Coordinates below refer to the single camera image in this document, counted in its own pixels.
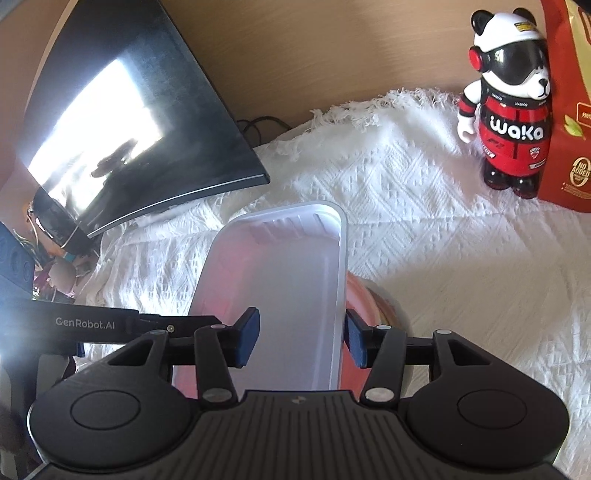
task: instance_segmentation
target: blanket fringe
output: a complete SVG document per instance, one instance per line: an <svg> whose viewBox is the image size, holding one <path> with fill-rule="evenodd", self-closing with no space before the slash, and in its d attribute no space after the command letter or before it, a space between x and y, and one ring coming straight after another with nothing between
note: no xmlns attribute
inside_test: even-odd
<svg viewBox="0 0 591 480"><path fill-rule="evenodd" d="M350 123L355 129L365 131L367 127L380 125L379 111L383 109L410 108L457 108L459 97L453 93L442 92L439 89L390 90L386 95L364 102L347 102L339 106L332 106L326 113L322 110L311 110L314 118L290 132L283 134L268 144L255 149L259 157L272 149L274 154L286 156L291 161L297 161L300 155L300 142L314 130L336 124Z"/></svg>
<svg viewBox="0 0 591 480"><path fill-rule="evenodd" d="M457 103L458 98L452 93L439 89L390 90L386 95L379 96L365 102L347 102L339 106L332 106L323 113L319 109L312 110L314 118L306 132L310 132L323 125L334 125L345 121L351 122L355 128L362 131L371 125L379 125L378 109L383 108L413 108L425 106L450 106Z"/></svg>

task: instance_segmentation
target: curved monitor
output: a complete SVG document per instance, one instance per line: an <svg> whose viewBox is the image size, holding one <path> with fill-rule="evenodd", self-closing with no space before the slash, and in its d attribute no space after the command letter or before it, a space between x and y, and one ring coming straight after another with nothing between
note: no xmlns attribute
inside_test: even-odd
<svg viewBox="0 0 591 480"><path fill-rule="evenodd" d="M89 236L269 182L157 0L80 0L31 96L20 159Z"/></svg>

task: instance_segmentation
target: white bedspread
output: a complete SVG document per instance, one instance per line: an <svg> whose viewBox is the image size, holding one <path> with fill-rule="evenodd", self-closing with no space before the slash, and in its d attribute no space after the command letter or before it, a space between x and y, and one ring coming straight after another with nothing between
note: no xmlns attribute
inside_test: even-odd
<svg viewBox="0 0 591 480"><path fill-rule="evenodd" d="M257 149L271 185L109 231L79 302L185 314L230 219L335 202L349 219L349 269L388 290L415 335L452 329L555 391L571 415L556 465L590 478L591 216L488 190L456 111L451 97L417 91L315 112ZM417 370L411 392L427 381Z"/></svg>

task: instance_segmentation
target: panda figurine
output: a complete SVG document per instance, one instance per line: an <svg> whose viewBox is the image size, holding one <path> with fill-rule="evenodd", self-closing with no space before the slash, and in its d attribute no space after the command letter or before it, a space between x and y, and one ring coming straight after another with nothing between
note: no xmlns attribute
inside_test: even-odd
<svg viewBox="0 0 591 480"><path fill-rule="evenodd" d="M496 15L478 10L469 58L481 74L466 87L459 103L457 133L479 135L486 155L482 176L495 190L512 188L519 197L536 197L540 171L550 146L550 75L545 40L529 10Z"/></svg>

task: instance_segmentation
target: white plastic container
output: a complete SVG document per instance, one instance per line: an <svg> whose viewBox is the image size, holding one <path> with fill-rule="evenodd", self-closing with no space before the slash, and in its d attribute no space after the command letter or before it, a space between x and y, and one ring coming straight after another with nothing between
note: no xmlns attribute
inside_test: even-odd
<svg viewBox="0 0 591 480"><path fill-rule="evenodd" d="M189 314L233 324L247 307L261 312L248 365L230 369L245 390L339 387L346 287L346 217L328 202L302 203L238 217L218 233ZM175 385L195 395L192 367Z"/></svg>

